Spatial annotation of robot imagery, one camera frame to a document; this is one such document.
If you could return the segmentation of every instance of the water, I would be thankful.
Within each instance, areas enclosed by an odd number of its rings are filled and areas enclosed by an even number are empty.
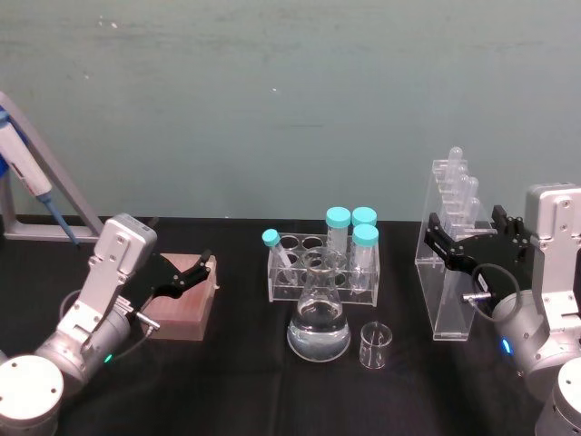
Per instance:
[[[337,359],[349,347],[351,333],[340,302],[299,300],[287,330],[293,351],[312,362]]]

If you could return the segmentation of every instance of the teal wall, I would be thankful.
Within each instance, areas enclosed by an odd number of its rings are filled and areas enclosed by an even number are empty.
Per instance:
[[[580,23],[573,0],[4,0],[0,90],[101,214],[417,220],[453,145],[522,213],[581,183]]]

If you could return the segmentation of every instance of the small beaker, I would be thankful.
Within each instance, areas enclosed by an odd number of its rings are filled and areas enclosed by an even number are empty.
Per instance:
[[[381,322],[368,322],[361,329],[361,346],[359,347],[359,361],[371,370],[378,370],[385,366],[388,346],[393,335],[387,325]]]

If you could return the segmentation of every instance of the metal frame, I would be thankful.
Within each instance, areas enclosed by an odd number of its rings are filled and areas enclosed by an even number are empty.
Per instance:
[[[2,92],[0,92],[0,107],[8,112],[10,122],[14,125],[16,131],[23,136],[30,153],[46,172],[49,180],[59,188],[86,224],[86,226],[71,226],[74,235],[79,241],[84,243],[96,242],[103,230],[103,223],[93,208],[81,195],[73,180],[56,160],[50,148],[33,125],[26,119],[16,104]],[[2,210],[6,239],[28,241],[68,241],[69,239],[58,225],[25,224],[18,221],[10,187],[9,172],[6,172],[5,176],[0,178],[0,209]]]

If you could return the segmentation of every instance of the black table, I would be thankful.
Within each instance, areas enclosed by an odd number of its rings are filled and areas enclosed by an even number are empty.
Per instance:
[[[493,326],[476,319],[468,342],[433,342],[414,254],[416,223],[380,223],[377,308],[346,305],[353,341],[316,364],[286,344],[289,302],[268,302],[261,232],[323,233],[322,222],[161,219],[156,251],[214,251],[216,292],[203,342],[147,342],[105,365],[62,409],[70,435],[532,436],[542,404],[530,397]],[[60,301],[79,289],[92,245],[0,242],[0,349],[35,350]],[[359,330],[386,323],[389,362],[359,364]]]

